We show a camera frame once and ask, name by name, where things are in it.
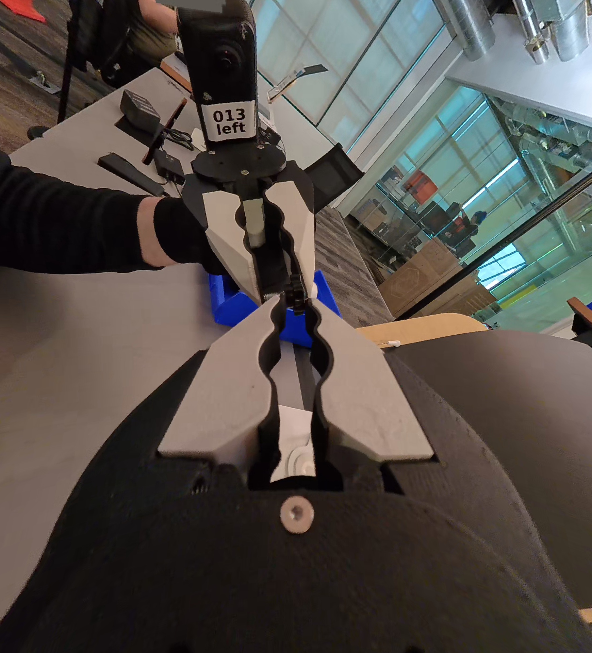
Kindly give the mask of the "cardboard box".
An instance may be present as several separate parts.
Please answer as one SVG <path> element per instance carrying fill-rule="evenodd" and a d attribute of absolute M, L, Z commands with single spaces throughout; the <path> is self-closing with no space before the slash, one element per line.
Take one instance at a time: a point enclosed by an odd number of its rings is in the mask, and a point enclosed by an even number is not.
<path fill-rule="evenodd" d="M 393 318 L 398 318 L 461 269 L 459 260 L 438 238 L 422 249 L 385 280 L 378 290 Z M 413 317 L 434 314 L 472 316 L 496 303 L 496 298 L 478 281 L 476 272 L 458 282 Z"/>

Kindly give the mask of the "person's left hand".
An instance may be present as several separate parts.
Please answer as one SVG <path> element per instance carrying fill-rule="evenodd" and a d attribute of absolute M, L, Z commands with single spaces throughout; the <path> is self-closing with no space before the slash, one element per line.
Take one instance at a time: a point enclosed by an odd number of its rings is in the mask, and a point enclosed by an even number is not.
<path fill-rule="evenodd" d="M 153 230 L 160 249 L 176 264 L 197 263 L 212 275 L 226 268 L 210 246 L 205 229 L 179 199 L 162 199 L 153 211 Z"/>

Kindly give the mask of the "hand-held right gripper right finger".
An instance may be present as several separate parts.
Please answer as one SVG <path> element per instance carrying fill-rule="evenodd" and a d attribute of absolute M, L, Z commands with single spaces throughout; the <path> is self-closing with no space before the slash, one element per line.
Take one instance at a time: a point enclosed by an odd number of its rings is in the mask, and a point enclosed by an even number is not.
<path fill-rule="evenodd" d="M 434 451 L 385 355 L 319 300 L 307 300 L 314 391 L 314 463 L 344 447 L 376 463 L 430 461 Z"/>

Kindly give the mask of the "orange traffic cone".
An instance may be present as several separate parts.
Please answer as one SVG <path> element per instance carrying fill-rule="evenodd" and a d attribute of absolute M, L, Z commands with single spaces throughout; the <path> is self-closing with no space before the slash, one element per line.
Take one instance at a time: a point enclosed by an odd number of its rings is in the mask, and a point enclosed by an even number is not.
<path fill-rule="evenodd" d="M 33 1 L 10 1 L 2 0 L 0 4 L 18 16 L 46 24 L 46 18 L 35 8 Z"/>

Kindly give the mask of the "black office chair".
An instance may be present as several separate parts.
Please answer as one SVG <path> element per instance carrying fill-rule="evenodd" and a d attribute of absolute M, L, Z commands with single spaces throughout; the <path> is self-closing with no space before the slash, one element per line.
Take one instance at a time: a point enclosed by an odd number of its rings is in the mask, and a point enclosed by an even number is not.
<path fill-rule="evenodd" d="M 365 173 L 348 157 L 341 143 L 305 168 L 314 189 L 314 213 L 351 189 Z"/>

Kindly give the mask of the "small black box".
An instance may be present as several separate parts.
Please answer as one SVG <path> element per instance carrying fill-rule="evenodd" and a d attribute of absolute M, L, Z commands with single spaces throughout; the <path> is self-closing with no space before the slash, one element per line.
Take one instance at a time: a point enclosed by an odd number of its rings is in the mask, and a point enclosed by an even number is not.
<path fill-rule="evenodd" d="M 176 186 L 182 186 L 185 183 L 185 173 L 181 162 L 166 153 L 164 149 L 160 148 L 153 153 L 153 161 L 156 171 L 164 180 L 171 182 Z"/>

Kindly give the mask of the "black star knob screw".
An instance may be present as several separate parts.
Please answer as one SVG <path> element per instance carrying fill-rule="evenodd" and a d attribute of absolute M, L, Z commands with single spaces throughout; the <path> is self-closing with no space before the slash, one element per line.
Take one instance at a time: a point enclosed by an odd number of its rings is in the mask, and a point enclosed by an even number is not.
<path fill-rule="evenodd" d="M 284 293 L 287 308 L 290 308 L 295 316 L 303 315 L 306 308 L 307 292 L 299 274 L 290 275 L 290 279 L 284 287 Z"/>

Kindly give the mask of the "spiral metal duct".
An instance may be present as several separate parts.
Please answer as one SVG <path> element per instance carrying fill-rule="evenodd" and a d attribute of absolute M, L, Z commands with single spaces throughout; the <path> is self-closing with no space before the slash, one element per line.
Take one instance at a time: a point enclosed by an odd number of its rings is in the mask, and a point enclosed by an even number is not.
<path fill-rule="evenodd" d="M 496 35 L 484 1 L 434 1 L 434 4 L 468 61 L 478 61 L 493 47 Z"/>

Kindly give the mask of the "black power adapter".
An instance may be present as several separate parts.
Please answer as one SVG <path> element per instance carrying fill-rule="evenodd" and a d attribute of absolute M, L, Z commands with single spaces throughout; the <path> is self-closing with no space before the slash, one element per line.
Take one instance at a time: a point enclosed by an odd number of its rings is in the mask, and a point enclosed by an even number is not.
<path fill-rule="evenodd" d="M 155 135 L 161 126 L 161 116 L 153 105 L 130 89 L 122 91 L 120 111 L 133 127 L 149 135 Z"/>

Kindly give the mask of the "dark divider panel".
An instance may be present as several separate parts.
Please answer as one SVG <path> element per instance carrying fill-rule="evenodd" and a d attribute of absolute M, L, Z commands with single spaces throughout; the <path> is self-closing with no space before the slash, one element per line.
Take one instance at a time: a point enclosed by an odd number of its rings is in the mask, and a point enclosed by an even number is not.
<path fill-rule="evenodd" d="M 444 398 L 503 465 L 578 607 L 592 622 L 592 348 L 488 331 L 464 315 L 357 330 Z"/>

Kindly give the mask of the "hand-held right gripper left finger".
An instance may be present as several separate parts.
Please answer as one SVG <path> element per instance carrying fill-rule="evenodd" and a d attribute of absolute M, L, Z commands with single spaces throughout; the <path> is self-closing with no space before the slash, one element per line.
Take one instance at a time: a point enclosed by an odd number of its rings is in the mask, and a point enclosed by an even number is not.
<path fill-rule="evenodd" d="M 209 347 L 159 454 L 273 474 L 280 417 L 270 373 L 281 357 L 281 328 L 282 297 L 274 296 Z"/>

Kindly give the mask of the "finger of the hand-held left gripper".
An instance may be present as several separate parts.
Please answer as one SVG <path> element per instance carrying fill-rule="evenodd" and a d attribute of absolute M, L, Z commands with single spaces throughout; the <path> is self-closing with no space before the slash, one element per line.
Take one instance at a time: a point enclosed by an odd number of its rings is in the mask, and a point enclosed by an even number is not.
<path fill-rule="evenodd" d="M 289 273 L 299 278 L 306 299 L 316 299 L 314 214 L 294 181 L 273 184 L 264 199 L 267 208 L 277 209 L 278 235 Z"/>
<path fill-rule="evenodd" d="M 237 286 L 260 306 L 263 299 L 248 237 L 236 220 L 241 200 L 229 192 L 207 192 L 202 200 L 211 249 Z"/>

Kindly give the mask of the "wooden stick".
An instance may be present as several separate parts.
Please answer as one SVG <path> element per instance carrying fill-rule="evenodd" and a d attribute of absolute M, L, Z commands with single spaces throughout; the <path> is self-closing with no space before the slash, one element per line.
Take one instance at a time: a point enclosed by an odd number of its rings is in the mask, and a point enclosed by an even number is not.
<path fill-rule="evenodd" d="M 167 138 L 167 134 L 169 131 L 172 129 L 174 126 L 174 123 L 176 122 L 177 118 L 180 116 L 182 113 L 182 110 L 184 110 L 186 104 L 187 104 L 188 98 L 183 98 L 183 100 L 180 102 L 176 110 L 171 114 L 170 118 L 168 119 L 167 123 L 163 125 L 162 123 L 159 125 L 158 129 L 155 132 L 155 135 L 153 136 L 153 140 L 151 142 L 151 145 L 149 147 L 149 150 L 147 151 L 144 159 L 143 159 L 143 164 L 144 165 L 149 165 L 153 161 L 153 157 L 155 155 L 155 152 L 158 150 L 161 150 L 164 142 Z"/>

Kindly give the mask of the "angled desk lamp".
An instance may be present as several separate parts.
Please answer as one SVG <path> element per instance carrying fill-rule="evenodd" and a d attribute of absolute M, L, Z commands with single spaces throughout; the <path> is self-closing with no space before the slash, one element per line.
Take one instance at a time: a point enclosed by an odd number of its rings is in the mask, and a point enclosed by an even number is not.
<path fill-rule="evenodd" d="M 281 79 L 277 85 L 272 87 L 267 93 L 267 101 L 269 104 L 275 102 L 279 97 L 281 97 L 291 86 L 293 86 L 296 81 L 300 80 L 303 77 L 312 76 L 315 74 L 321 74 L 327 72 L 328 69 L 323 64 L 315 64 L 310 66 L 304 66 L 299 69 L 292 70 L 289 74 Z"/>

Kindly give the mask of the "person's left forearm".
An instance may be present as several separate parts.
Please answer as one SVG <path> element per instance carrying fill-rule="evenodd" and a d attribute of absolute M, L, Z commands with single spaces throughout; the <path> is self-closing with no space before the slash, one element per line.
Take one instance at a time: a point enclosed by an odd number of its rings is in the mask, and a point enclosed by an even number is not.
<path fill-rule="evenodd" d="M 0 266 L 52 274 L 167 266 L 153 230 L 160 200 L 63 182 L 0 151 Z"/>

